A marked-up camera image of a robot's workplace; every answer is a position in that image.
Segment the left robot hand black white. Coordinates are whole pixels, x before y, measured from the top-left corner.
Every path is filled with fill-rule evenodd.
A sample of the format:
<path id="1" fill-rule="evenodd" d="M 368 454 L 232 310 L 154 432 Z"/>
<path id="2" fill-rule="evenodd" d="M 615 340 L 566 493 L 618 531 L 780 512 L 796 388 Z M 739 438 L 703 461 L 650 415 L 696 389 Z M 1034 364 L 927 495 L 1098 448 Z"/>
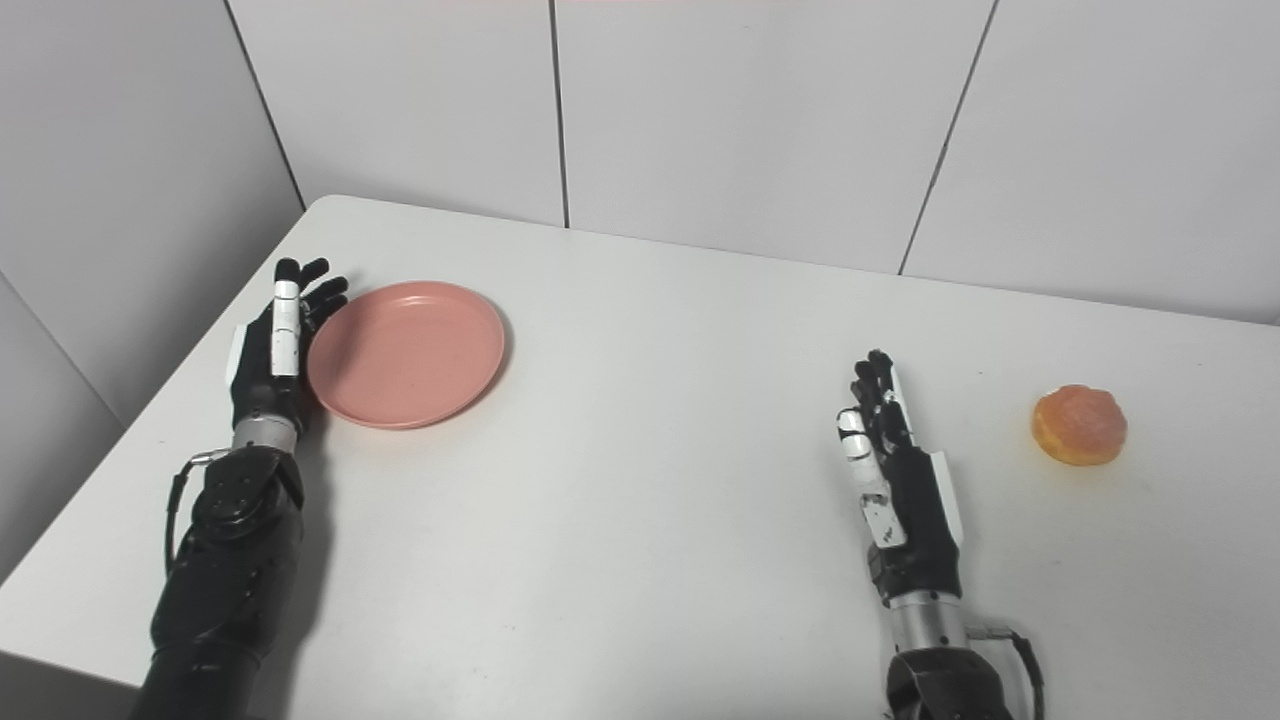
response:
<path id="1" fill-rule="evenodd" d="M 274 281 L 291 291 L 284 307 L 294 314 L 293 324 L 280 319 L 274 299 L 244 328 L 230 379 L 232 424 L 273 416 L 302 437 L 316 406 L 306 361 L 320 328 L 347 305 L 349 282 L 332 274 L 325 258 L 283 258 Z"/>

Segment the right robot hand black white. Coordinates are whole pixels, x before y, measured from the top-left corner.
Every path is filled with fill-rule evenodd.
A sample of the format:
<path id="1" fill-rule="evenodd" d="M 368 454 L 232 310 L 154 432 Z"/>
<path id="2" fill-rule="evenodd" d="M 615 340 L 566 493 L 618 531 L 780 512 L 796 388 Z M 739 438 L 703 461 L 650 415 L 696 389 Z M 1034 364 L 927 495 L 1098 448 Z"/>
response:
<path id="1" fill-rule="evenodd" d="M 911 593 L 963 597 L 963 530 L 945 459 L 920 447 L 893 359 L 873 348 L 854 365 L 854 402 L 836 428 L 870 533 L 867 561 L 881 602 Z"/>

